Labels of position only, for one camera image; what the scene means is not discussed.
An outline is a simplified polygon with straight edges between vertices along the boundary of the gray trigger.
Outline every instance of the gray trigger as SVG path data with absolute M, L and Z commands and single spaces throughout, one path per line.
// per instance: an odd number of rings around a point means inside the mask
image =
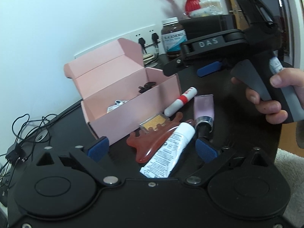
M 259 93 L 263 101 L 272 100 L 262 78 L 257 73 L 251 61 L 248 59 L 237 63 L 231 70 L 231 74 L 235 78 L 244 82 L 252 90 L 255 90 L 257 93 Z

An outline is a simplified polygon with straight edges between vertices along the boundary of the box lid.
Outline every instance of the box lid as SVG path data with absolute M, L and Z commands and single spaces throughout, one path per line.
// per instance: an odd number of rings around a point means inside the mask
M 141 46 L 118 39 L 64 65 L 83 99 L 144 68 Z

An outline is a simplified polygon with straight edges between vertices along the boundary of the pink box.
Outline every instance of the pink box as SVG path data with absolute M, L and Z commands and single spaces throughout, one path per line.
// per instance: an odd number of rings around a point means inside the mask
M 139 128 L 139 124 L 163 112 L 180 95 L 177 75 L 144 68 L 141 46 L 118 39 L 64 65 L 80 95 L 86 123 L 95 137 L 108 137 L 110 145 Z M 140 94 L 139 87 L 156 82 Z M 129 100 L 107 113 L 115 100 Z

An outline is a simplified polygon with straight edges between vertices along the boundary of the blue textured pad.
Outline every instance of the blue textured pad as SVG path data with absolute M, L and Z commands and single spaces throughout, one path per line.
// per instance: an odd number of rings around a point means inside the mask
M 99 139 L 94 146 L 88 149 L 87 155 L 95 162 L 99 162 L 101 158 L 109 152 L 109 147 L 109 139 L 107 137 L 103 137 Z
M 195 149 L 198 156 L 205 162 L 209 163 L 218 157 L 218 152 L 204 141 L 197 139 Z
M 209 64 L 209 65 L 207 65 L 203 68 L 198 69 L 196 73 L 199 77 L 204 77 L 208 74 L 212 74 L 216 71 L 219 71 L 221 68 L 222 68 L 222 63 L 214 62 L 214 63 Z

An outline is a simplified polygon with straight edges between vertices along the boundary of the vase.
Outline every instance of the vase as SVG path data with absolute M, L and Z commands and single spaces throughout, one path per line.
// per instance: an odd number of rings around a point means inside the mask
M 200 0 L 187 0 L 186 1 L 185 11 L 188 16 L 189 16 L 190 12 L 200 9 L 200 8 L 201 8 Z

